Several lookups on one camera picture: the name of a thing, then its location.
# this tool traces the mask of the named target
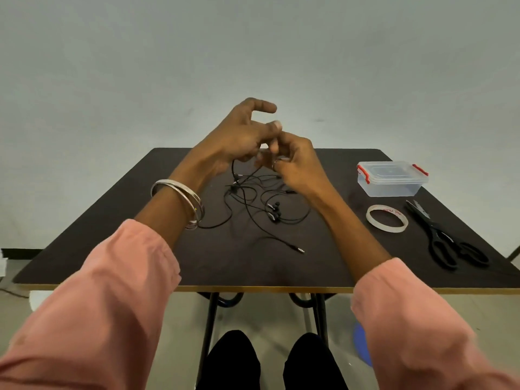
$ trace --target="red latch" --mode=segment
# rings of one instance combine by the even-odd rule
[[[367,184],[370,184],[370,181],[368,180],[368,172],[366,172],[365,169],[363,167],[361,167],[359,164],[358,164],[358,170],[361,170],[361,172],[364,173]]]
[[[413,167],[417,168],[420,172],[422,172],[423,174],[425,174],[426,176],[429,176],[429,174],[423,170],[422,168],[420,168],[417,164],[412,164]]]

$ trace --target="container lid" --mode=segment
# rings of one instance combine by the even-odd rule
[[[367,183],[374,184],[419,184],[428,182],[428,173],[417,164],[406,161],[361,161],[358,173]]]

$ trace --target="pink sleeve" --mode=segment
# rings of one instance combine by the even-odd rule
[[[145,388],[179,281],[166,242],[125,221],[29,316],[0,360],[0,387]]]
[[[520,388],[491,367],[470,326],[398,258],[360,279],[352,311],[381,390]]]

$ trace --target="plastic container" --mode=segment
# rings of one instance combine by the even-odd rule
[[[370,197],[411,197],[428,182],[428,173],[406,161],[362,161],[358,183]]]

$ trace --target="wall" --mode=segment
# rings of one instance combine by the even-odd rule
[[[0,246],[41,248],[153,147],[247,96],[380,148],[520,243],[520,0],[0,0]],[[258,119],[266,121],[266,116]]]

